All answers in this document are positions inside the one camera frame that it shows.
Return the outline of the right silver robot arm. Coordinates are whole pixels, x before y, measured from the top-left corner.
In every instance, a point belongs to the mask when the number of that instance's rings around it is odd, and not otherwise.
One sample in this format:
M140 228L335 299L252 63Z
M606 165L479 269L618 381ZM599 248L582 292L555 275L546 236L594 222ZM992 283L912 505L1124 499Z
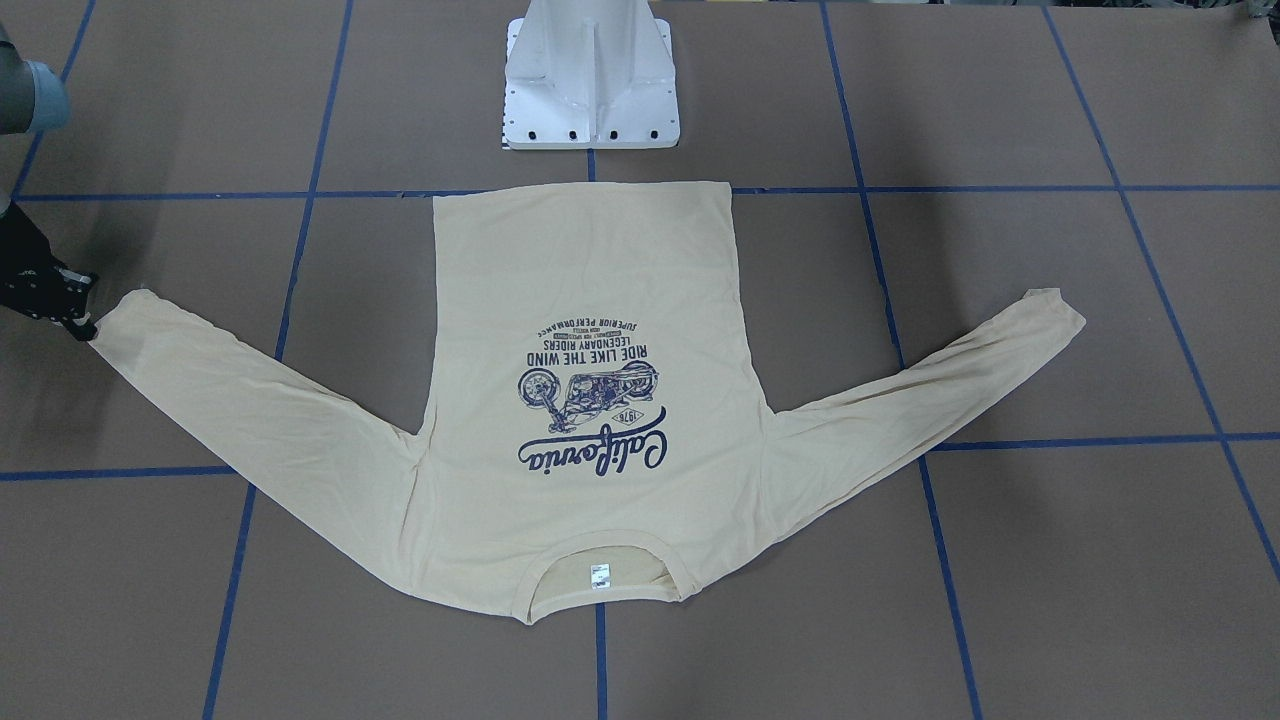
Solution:
M1 132L32 135L56 129L69 120L65 86L40 61L23 59L1 31ZM36 320L64 327L87 342L97 327L90 319L88 299L99 282L55 258L46 234L4 191L1 197L1 304Z

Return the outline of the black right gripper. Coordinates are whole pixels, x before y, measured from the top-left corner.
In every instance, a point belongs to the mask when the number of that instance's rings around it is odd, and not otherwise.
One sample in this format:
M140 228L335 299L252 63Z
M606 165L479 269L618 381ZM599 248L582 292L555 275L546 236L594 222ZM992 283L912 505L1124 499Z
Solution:
M79 342L90 342L99 328L88 314L93 273L72 270L52 255L49 238L18 205L1 219L1 301L24 316L59 322Z

